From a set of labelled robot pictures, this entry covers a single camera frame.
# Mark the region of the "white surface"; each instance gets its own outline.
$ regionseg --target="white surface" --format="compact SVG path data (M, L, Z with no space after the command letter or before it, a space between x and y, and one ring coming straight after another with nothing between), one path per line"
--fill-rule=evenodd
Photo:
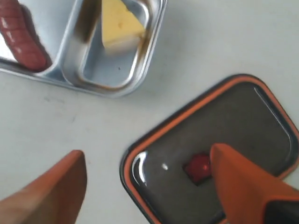
M121 185L121 157L216 82L256 75L299 126L298 21L298 0L169 0L147 79L116 100L0 74L0 199L82 149L88 187L78 224L146 224ZM288 179L295 187L298 175Z

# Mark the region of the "hot dog sausage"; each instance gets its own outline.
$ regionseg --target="hot dog sausage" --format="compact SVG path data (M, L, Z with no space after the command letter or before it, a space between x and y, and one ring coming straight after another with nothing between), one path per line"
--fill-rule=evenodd
M0 32L20 64L34 71L46 68L46 57L28 31L18 0L0 0Z

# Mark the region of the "stainless steel tray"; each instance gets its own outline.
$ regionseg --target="stainless steel tray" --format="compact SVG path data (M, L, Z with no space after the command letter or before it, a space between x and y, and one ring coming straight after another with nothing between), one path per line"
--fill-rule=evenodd
M123 0L146 28L136 49L107 55L101 41L101 0L19 0L32 17L52 65L34 73L21 67L0 35L0 71L33 80L118 97L144 80L167 0Z

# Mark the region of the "orange rim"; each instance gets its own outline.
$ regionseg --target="orange rim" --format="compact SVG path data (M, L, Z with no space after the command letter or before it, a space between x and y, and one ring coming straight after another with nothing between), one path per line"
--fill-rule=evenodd
M161 222L157 219L157 217L153 214L151 209L147 206L146 202L142 199L141 195L137 191L137 189L134 187L133 183L131 182L130 178L130 171L131 171L131 164L134 160L134 158L147 146L149 146L151 143L153 143L155 140L160 138L162 135L167 133L169 130L171 130L173 127L178 125L181 121L188 118L190 115L192 115L194 112L196 112L198 109L205 106L210 101L214 100L218 96L220 96L222 93L230 89L231 87L235 86L239 83L253 83L258 85L269 97L269 99L272 101L272 103L276 106L276 108L279 110L281 115L284 117L288 125L290 126L291 130L293 131L294 135L297 139L299 139L299 132L296 128L296 126L293 124L289 116L286 114L280 103L277 101L273 93L269 90L269 88L266 86L265 83L263 83L261 80L254 76L250 75L237 75L232 77L227 82L221 84L218 88L216 88L211 93L208 93L204 98L199 100L197 103L195 103L193 106L191 106L189 109L184 110L181 112L176 118L171 120L166 125L159 128L157 131L155 131L152 135L150 135L146 140L138 144L135 148L133 148L125 158L122 166L122 180L125 187L130 191L133 199L139 204L139 206L143 209L143 211L148 215L148 218L154 223L154 224L161 224ZM299 164L299 157L296 159L296 162L291 165L286 171L284 171L282 174L280 174L279 178L284 178L288 174L290 174ZM227 219L223 219L219 222L219 224L225 224L227 223Z

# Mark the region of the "tabletop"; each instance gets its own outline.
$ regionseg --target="tabletop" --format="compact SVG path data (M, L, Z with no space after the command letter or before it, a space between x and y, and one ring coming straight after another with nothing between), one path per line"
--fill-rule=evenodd
M121 158L217 82L259 77L299 126L298 20L297 0L169 0L144 84L118 99L0 74L0 199L81 149L88 186L77 223L148 223L121 184ZM299 188L298 177L286 181Z

